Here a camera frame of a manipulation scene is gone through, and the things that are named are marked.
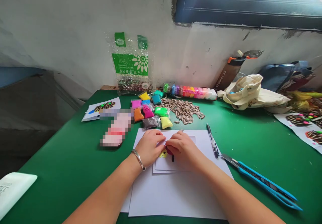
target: green label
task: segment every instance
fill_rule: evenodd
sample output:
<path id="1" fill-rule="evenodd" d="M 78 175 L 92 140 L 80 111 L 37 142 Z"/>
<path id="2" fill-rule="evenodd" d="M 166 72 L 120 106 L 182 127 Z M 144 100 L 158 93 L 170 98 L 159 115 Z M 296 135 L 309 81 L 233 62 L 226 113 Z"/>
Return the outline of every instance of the green label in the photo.
<path id="1" fill-rule="evenodd" d="M 148 38 L 138 35 L 138 47 L 139 49 L 148 49 Z"/>
<path id="2" fill-rule="evenodd" d="M 115 45 L 118 47 L 126 47 L 125 35 L 122 33 L 114 33 Z"/>
<path id="3" fill-rule="evenodd" d="M 112 54 L 117 74 L 148 76 L 148 56 Z"/>

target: silver bracelet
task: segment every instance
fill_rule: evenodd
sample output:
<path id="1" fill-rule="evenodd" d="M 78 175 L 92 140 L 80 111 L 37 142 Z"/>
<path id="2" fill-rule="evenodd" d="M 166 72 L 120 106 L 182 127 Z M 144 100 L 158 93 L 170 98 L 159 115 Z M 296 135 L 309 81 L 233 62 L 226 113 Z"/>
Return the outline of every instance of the silver bracelet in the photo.
<path id="1" fill-rule="evenodd" d="M 140 158 L 140 155 L 138 154 L 138 152 L 135 150 L 135 148 L 132 150 L 132 153 L 135 154 L 135 156 L 137 157 L 141 167 L 142 167 L 142 170 L 145 171 L 146 170 L 146 167 L 143 166 L 142 164 L 142 161 L 141 161 L 141 158 Z"/>

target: pile of sunflower seeds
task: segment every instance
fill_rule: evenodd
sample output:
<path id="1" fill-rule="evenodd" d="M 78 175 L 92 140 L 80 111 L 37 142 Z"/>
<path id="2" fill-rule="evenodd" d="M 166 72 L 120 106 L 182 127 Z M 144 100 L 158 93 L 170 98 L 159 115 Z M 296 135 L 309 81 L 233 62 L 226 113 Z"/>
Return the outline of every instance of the pile of sunflower seeds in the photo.
<path id="1" fill-rule="evenodd" d="M 184 125 L 188 123 L 193 123 L 193 115 L 196 114 L 199 119 L 204 119 L 205 115 L 200 112 L 199 106 L 195 106 L 190 101 L 183 101 L 177 99 L 162 99 L 162 103 L 157 105 L 158 107 L 166 107 L 170 109 L 175 116 L 183 122 Z"/>

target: blue bag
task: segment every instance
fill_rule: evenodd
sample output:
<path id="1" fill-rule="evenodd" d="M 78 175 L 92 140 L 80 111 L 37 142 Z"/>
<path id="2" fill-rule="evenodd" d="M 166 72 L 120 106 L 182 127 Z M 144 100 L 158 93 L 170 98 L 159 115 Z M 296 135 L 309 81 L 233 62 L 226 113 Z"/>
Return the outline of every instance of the blue bag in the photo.
<path id="1" fill-rule="evenodd" d="M 264 66 L 258 72 L 258 74 L 263 76 L 262 88 L 277 92 L 293 74 L 302 74 L 306 77 L 313 73 L 307 61 L 294 61 L 291 64 L 269 64 Z"/>

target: black pen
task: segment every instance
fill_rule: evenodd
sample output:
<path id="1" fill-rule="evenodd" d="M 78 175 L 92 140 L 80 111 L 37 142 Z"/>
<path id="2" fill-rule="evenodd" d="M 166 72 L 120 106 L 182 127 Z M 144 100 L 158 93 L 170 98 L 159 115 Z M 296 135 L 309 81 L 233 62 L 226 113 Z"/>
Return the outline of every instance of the black pen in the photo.
<path id="1" fill-rule="evenodd" d="M 209 127 L 209 124 L 207 123 L 207 130 L 208 130 L 208 134 L 209 134 L 209 137 L 210 137 L 210 141 L 211 141 L 211 144 L 212 144 L 212 149 L 214 150 L 214 154 L 215 154 L 215 157 L 216 159 L 219 157 L 219 151 L 218 151 L 218 148 L 217 148 L 217 144 L 212 136 L 212 133 L 211 133 L 211 130 L 210 130 L 210 127 Z"/>

